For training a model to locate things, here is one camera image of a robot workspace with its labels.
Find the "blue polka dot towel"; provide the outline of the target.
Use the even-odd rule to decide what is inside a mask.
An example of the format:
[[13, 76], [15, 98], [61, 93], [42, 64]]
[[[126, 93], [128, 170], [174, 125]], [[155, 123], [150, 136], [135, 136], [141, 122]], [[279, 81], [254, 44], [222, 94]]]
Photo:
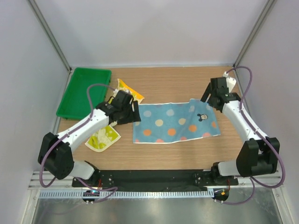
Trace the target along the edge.
[[199, 99], [184, 103], [140, 104], [133, 123], [135, 144], [172, 144], [221, 134], [213, 108]]

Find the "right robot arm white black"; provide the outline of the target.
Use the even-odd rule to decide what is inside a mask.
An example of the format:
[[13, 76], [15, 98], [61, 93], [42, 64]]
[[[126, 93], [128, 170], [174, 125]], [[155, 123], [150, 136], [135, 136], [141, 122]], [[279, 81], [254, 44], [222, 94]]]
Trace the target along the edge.
[[228, 176], [254, 177], [273, 174], [277, 170], [280, 143], [270, 138], [249, 116], [240, 96], [230, 89], [230, 77], [212, 78], [201, 101], [223, 113], [233, 124], [243, 146], [235, 160], [213, 164], [211, 172], [214, 184], [223, 184]]

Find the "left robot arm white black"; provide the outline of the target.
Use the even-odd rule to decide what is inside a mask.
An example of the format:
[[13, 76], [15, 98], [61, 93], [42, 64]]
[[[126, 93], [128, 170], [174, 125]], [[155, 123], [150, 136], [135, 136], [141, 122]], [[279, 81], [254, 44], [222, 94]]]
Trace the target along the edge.
[[138, 102], [131, 94], [118, 91], [111, 102], [99, 103], [71, 128], [58, 134], [47, 133], [42, 140], [38, 163], [58, 180], [72, 176], [93, 187], [100, 180], [100, 170], [87, 161], [75, 161], [73, 152], [93, 133], [111, 123], [123, 125], [140, 121]]

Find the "yellow green patterned towel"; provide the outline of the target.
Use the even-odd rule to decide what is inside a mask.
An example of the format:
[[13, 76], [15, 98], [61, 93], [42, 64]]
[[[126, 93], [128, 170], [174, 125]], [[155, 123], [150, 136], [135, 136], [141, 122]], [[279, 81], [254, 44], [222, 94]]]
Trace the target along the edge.
[[[126, 85], [123, 80], [119, 78], [117, 80], [117, 90], [129, 92], [133, 96], [134, 101], [137, 101], [138, 104], [140, 104], [144, 100], [143, 95]], [[96, 131], [94, 134], [91, 135], [91, 137], [88, 139], [85, 145], [90, 150], [93, 150], [98, 153], [105, 151], [121, 138], [120, 134], [114, 129], [114, 126], [116, 125], [117, 122], [113, 122], [112, 124]]]

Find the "green plastic tray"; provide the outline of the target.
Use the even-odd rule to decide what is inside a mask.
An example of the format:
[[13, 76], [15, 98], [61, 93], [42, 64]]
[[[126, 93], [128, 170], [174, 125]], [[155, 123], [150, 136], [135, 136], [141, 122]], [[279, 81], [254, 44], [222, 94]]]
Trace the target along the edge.
[[76, 68], [62, 97], [56, 115], [81, 120], [90, 112], [87, 88], [92, 84], [110, 85], [112, 72], [104, 69]]

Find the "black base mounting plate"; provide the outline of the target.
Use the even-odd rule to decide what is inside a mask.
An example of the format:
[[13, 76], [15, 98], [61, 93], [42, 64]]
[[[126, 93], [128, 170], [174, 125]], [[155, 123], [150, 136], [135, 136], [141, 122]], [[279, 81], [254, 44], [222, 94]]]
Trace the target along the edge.
[[91, 187], [117, 187], [123, 192], [190, 192], [210, 186], [237, 186], [233, 176], [221, 177], [211, 170], [102, 170], [95, 180], [84, 181]]

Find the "right aluminium frame post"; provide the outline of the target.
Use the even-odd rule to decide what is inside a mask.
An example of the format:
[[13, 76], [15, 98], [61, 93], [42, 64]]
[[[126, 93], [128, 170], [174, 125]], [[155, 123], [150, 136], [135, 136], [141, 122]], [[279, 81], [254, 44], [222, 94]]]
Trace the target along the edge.
[[254, 39], [257, 37], [260, 29], [262, 28], [267, 17], [271, 13], [276, 2], [277, 2], [277, 0], [267, 0], [266, 1], [266, 4], [262, 8], [262, 11], [261, 11], [260, 15], [258, 16], [257, 21], [255, 22], [249, 36], [247, 37], [245, 43], [243, 44], [243, 47], [242, 47], [240, 53], [238, 54], [238, 56], [233, 64], [233, 67], [237, 67], [240, 65], [242, 59], [244, 58], [246, 52], [248, 51], [249, 47], [253, 43]]

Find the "aluminium frame post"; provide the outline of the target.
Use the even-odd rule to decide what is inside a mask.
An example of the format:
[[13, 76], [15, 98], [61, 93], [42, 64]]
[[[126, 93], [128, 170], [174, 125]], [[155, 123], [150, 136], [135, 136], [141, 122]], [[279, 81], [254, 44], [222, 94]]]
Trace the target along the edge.
[[42, 14], [39, 6], [37, 5], [35, 0], [28, 0], [27, 3], [30, 5], [33, 13], [35, 14], [37, 20], [39, 21], [42, 29], [44, 30], [45, 34], [47, 35], [50, 43], [52, 44], [54, 50], [56, 51], [57, 55], [59, 56], [60, 60], [62, 61], [64, 67], [67, 69], [67, 71], [71, 72], [71, 66], [69, 65], [62, 49], [60, 48], [56, 38], [54, 37], [54, 34], [52, 33], [51, 28], [49, 27], [44, 15]]
[[244, 58], [246, 52], [248, 51], [249, 47], [253, 43], [254, 39], [257, 37], [260, 29], [262, 28], [267, 17], [271, 13], [276, 2], [277, 2], [277, 0], [267, 0], [266, 1], [266, 4], [262, 8], [262, 11], [261, 11], [260, 15], [258, 16], [257, 21], [255, 22], [249, 36], [247, 37], [245, 43], [243, 44], [243, 47], [242, 47], [240, 53], [238, 54], [238, 56], [233, 64], [233, 67], [237, 67], [240, 65], [242, 59]]

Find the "left aluminium frame post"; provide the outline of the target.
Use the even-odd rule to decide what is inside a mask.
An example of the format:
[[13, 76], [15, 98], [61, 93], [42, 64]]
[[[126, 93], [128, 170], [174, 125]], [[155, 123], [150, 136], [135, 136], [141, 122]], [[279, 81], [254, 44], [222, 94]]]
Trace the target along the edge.
[[39, 6], [37, 5], [35, 0], [28, 0], [27, 3], [30, 5], [33, 13], [35, 14], [37, 20], [39, 21], [42, 29], [44, 30], [45, 34], [47, 35], [50, 43], [52, 44], [54, 50], [56, 51], [57, 55], [59, 56], [60, 60], [62, 61], [64, 67], [67, 69], [67, 71], [71, 72], [71, 66], [69, 65], [62, 49], [60, 48], [56, 38], [54, 37], [54, 34], [52, 33], [51, 28], [49, 27], [44, 15], [42, 14]]

